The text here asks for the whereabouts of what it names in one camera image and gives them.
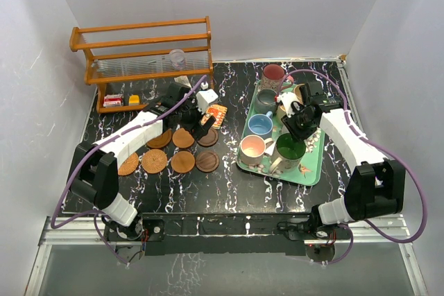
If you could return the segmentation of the dark walnut coaster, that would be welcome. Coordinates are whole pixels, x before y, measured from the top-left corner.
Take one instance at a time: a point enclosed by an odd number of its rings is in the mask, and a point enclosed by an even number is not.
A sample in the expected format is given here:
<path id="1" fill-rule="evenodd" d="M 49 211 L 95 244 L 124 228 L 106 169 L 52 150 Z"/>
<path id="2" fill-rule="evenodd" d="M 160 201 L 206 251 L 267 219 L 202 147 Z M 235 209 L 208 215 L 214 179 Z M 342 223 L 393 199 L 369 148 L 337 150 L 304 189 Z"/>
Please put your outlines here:
<path id="1" fill-rule="evenodd" d="M 219 166 L 219 156 L 212 150 L 206 150 L 196 156 L 196 168 L 204 173 L 211 173 Z"/>
<path id="2" fill-rule="evenodd" d="M 202 147 L 211 147 L 219 139 L 218 131 L 211 127 L 207 134 L 198 140 L 198 144 Z"/>

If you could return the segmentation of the blue mug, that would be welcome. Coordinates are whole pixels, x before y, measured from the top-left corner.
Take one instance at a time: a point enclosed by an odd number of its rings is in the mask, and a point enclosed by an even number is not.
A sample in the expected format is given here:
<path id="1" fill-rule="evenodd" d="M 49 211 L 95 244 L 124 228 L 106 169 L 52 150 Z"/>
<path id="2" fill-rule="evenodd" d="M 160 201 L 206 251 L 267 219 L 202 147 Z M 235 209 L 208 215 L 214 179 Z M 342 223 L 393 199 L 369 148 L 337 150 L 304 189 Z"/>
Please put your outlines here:
<path id="1" fill-rule="evenodd" d="M 257 135 L 263 139 L 272 136 L 273 131 L 273 113 L 268 111 L 265 114 L 255 114 L 248 120 L 248 133 Z"/>

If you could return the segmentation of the red white small box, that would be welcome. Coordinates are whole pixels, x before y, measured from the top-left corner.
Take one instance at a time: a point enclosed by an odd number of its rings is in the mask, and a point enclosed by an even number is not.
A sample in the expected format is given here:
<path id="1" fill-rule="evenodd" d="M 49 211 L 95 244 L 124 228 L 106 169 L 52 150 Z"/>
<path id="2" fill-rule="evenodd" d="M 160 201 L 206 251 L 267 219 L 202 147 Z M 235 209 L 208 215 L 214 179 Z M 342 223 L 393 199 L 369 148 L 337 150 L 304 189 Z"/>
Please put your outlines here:
<path id="1" fill-rule="evenodd" d="M 108 94 L 103 99 L 104 107 L 121 107 L 123 106 L 123 94 Z"/>

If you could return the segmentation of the tan brown mug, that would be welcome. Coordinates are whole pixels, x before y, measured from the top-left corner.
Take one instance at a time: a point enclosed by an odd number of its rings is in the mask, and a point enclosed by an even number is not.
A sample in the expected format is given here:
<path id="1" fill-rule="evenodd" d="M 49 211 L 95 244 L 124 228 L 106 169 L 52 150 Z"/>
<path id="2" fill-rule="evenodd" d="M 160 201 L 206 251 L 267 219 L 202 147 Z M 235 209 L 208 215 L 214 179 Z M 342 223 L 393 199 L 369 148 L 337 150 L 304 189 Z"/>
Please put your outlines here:
<path id="1" fill-rule="evenodd" d="M 305 84 L 297 84 L 294 88 L 293 88 L 293 93 L 296 95 L 298 102 L 300 104 L 304 104 L 303 101 L 303 97 L 302 97 L 302 91 L 301 89 L 305 87 Z"/>

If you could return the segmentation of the orange wooden coaster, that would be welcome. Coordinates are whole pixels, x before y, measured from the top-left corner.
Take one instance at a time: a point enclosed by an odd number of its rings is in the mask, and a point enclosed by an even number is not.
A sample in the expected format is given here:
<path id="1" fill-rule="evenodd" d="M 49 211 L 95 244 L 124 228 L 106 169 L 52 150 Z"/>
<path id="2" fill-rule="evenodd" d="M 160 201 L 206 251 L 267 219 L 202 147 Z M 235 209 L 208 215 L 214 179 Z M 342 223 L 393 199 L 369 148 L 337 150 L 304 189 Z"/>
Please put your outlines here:
<path id="1" fill-rule="evenodd" d="M 195 167 L 195 158 L 189 151 L 179 151 L 171 159 L 171 167 L 177 173 L 188 173 Z"/>
<path id="2" fill-rule="evenodd" d="M 176 147 L 181 149 L 187 149 L 193 146 L 195 139 L 184 128 L 179 128 L 173 133 L 173 143 Z"/>

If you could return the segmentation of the grey mug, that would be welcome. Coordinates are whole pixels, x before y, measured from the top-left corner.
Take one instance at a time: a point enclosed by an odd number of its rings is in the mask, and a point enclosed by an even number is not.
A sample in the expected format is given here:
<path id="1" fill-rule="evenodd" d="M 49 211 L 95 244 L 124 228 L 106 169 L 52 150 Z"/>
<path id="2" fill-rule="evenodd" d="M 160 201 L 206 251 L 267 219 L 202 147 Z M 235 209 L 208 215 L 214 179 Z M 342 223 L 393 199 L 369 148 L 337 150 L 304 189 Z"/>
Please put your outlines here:
<path id="1" fill-rule="evenodd" d="M 275 100 L 276 92 L 272 89 L 260 90 L 254 100 L 254 108 L 258 114 L 271 112 L 276 114 L 278 105 Z"/>

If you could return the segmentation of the pink mug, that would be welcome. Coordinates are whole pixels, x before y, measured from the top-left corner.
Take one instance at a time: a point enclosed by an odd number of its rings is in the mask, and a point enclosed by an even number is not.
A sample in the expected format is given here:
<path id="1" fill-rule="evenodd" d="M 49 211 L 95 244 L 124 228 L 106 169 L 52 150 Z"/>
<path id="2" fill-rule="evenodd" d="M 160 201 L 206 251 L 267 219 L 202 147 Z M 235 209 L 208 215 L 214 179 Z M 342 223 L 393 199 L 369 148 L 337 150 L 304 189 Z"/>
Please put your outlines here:
<path id="1" fill-rule="evenodd" d="M 264 153 L 274 143 L 272 138 L 263 139 L 255 134 L 244 137 L 240 143 L 240 161 L 248 166 L 261 164 Z"/>

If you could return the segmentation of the orange patterned card pack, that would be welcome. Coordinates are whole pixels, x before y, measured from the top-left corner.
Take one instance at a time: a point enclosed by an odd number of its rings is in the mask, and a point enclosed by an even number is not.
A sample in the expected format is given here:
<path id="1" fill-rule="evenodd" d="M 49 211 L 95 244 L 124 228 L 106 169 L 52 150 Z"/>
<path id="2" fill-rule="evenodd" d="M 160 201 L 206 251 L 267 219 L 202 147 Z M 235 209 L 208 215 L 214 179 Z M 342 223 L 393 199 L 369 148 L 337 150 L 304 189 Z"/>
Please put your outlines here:
<path id="1" fill-rule="evenodd" d="M 228 111 L 228 109 L 225 106 L 218 105 L 218 104 L 210 105 L 207 108 L 200 123 L 202 125 L 205 125 L 207 123 L 207 121 L 210 119 L 210 117 L 213 116 L 215 118 L 215 122 L 212 124 L 212 127 L 215 130 L 219 130 L 222 126 L 223 120 L 225 119 L 227 111 Z"/>

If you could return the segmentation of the white green small box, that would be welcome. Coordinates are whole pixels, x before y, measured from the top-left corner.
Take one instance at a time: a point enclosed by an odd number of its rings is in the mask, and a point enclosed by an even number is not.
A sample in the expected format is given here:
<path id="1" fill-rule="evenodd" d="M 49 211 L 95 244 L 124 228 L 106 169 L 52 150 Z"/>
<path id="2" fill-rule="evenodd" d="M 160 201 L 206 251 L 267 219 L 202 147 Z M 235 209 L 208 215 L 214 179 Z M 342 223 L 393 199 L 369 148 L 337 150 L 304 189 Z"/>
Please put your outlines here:
<path id="1" fill-rule="evenodd" d="M 187 76 L 175 77 L 174 81 L 177 82 L 177 83 L 180 83 L 181 85 L 185 85 L 185 86 L 191 88 L 191 83 L 190 83 L 190 81 L 189 81 Z"/>

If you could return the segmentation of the green mug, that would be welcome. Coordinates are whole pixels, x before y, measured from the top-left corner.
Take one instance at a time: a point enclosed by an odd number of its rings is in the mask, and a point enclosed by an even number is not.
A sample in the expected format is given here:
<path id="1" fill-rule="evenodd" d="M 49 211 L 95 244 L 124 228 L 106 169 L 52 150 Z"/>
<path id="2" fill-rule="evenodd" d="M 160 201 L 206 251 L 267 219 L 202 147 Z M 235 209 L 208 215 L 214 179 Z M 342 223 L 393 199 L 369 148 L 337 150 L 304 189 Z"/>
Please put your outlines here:
<path id="1" fill-rule="evenodd" d="M 290 133 L 281 134 L 270 158 L 270 174 L 286 173 L 296 169 L 306 151 L 304 141 L 298 141 Z"/>

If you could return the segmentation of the green floral tray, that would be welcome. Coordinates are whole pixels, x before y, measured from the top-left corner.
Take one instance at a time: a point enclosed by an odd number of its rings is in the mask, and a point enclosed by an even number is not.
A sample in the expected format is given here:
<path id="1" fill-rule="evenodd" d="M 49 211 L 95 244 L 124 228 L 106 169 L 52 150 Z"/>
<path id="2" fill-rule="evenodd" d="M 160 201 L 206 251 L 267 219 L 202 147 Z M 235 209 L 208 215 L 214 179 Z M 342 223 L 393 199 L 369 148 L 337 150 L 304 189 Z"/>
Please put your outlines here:
<path id="1" fill-rule="evenodd" d="M 254 94 L 253 94 L 252 102 L 250 104 L 250 109 L 249 109 L 248 116 L 246 119 L 246 124 L 244 126 L 244 131 L 241 136 L 241 141 L 244 137 L 250 135 L 248 133 L 248 126 L 247 126 L 248 120 L 251 116 L 257 114 L 255 111 L 255 108 L 254 108 L 254 100 L 255 100 L 255 97 L 259 91 L 260 91 L 259 90 L 259 83 L 257 83 L 257 86 L 256 86 Z M 293 182 L 293 183 L 297 183 L 297 184 L 301 184 L 301 185 L 305 185 L 305 186 L 313 186 L 313 185 L 317 184 L 320 179 L 320 176 L 321 176 L 321 164 L 323 161 L 323 148 L 324 148 L 324 136 L 325 136 L 325 133 L 319 128 L 317 130 L 320 132 L 320 137 L 317 142 L 309 143 L 309 142 L 306 142 L 306 140 L 304 140 L 304 143 L 306 145 L 306 151 L 305 151 L 305 154 L 296 169 L 294 169 L 290 172 L 286 172 L 286 173 L 277 172 L 274 174 L 270 174 L 268 172 L 268 169 L 271 165 L 270 158 L 273 153 L 273 149 L 275 147 L 275 143 L 276 143 L 278 137 L 281 134 L 289 133 L 289 131 L 284 127 L 284 124 L 282 122 L 279 122 L 275 115 L 276 114 L 273 114 L 273 118 L 272 118 L 272 120 L 273 120 L 272 136 L 269 137 L 274 140 L 274 143 L 266 149 L 261 164 L 256 165 L 256 166 L 248 166 L 248 165 L 242 163 L 240 161 L 240 154 L 239 154 L 240 153 L 240 148 L 239 148 L 240 144 L 239 144 L 238 151 L 237 151 L 237 165 L 238 165 L 238 167 L 245 170 L 245 171 L 250 171 L 252 173 L 257 173 L 257 174 L 260 174 L 263 176 L 274 177 L 274 178 L 277 178 L 280 180 Z"/>

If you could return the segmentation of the wooden shelf rack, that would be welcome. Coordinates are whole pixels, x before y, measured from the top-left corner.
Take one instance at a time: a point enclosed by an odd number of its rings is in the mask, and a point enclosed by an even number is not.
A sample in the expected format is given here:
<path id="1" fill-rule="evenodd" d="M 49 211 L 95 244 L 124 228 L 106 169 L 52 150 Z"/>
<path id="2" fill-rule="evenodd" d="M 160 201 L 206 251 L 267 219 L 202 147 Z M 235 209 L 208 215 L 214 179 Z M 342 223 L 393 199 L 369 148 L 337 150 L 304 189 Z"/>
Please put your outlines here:
<path id="1" fill-rule="evenodd" d="M 214 85 L 212 29 L 208 16 L 173 21 L 155 21 L 91 28 L 73 28 L 69 48 L 85 54 L 86 85 L 96 85 L 99 114 L 139 111 L 144 105 L 104 107 L 108 85 L 167 79 L 178 76 L 206 76 Z M 185 52 L 186 67 L 171 66 L 169 53 Z"/>

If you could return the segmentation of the yellow mug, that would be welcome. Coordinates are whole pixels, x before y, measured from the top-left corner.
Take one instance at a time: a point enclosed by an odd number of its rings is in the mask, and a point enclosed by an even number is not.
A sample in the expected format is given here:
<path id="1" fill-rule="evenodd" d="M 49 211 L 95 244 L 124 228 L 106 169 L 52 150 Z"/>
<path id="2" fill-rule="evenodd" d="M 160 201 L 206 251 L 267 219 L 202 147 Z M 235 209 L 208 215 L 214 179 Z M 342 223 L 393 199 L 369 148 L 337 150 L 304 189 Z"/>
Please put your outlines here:
<path id="1" fill-rule="evenodd" d="M 279 104 L 277 106 L 276 118 L 279 122 L 282 122 L 282 118 L 287 115 L 285 106 L 283 104 Z"/>

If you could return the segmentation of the woven rattan coaster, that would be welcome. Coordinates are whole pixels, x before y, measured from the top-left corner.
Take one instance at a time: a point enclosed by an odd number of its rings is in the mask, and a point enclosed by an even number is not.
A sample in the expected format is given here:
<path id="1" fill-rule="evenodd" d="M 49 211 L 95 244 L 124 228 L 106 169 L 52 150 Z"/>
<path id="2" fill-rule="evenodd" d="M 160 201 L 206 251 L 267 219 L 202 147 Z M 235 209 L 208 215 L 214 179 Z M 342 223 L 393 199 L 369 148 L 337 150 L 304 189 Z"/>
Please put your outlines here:
<path id="1" fill-rule="evenodd" d="M 168 158 L 164 151 L 150 149 L 142 157 L 142 168 L 149 174 L 163 171 L 168 164 Z"/>
<path id="2" fill-rule="evenodd" d="M 139 156 L 137 153 L 131 154 L 125 162 L 119 167 L 118 175 L 127 176 L 135 172 L 139 164 Z"/>

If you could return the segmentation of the white beige mug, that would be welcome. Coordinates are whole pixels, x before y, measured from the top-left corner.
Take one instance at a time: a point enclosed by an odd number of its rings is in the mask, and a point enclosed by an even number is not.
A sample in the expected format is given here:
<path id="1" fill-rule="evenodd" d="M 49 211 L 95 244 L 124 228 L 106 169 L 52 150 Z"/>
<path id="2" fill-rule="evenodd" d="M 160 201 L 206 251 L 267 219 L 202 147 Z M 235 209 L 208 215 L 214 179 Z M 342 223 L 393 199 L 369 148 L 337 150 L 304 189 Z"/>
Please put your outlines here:
<path id="1" fill-rule="evenodd" d="M 320 132 L 318 130 L 316 130 L 313 134 L 311 134 L 307 139 L 306 142 L 312 143 L 312 142 L 317 142 L 319 140 L 320 137 Z"/>

